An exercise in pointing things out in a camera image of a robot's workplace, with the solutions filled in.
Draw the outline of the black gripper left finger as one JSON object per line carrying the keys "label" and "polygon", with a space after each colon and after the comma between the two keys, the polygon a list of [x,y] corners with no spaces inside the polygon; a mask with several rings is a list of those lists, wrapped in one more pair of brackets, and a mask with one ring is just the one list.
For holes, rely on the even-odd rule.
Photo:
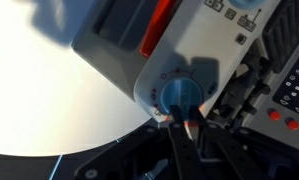
{"label": "black gripper left finger", "polygon": [[189,139],[184,127],[181,110],[172,105],[170,112],[173,118],[168,131],[171,138],[173,152],[180,180],[200,180],[201,174],[199,156],[192,140]]}

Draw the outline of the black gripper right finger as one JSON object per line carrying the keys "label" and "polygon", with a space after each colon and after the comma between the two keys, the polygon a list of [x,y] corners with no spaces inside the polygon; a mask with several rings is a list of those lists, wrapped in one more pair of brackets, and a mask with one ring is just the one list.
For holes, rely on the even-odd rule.
{"label": "black gripper right finger", "polygon": [[255,162],[229,131],[208,123],[197,106],[190,107],[189,118],[199,126],[198,143],[205,158],[202,167],[209,179],[256,180]]}

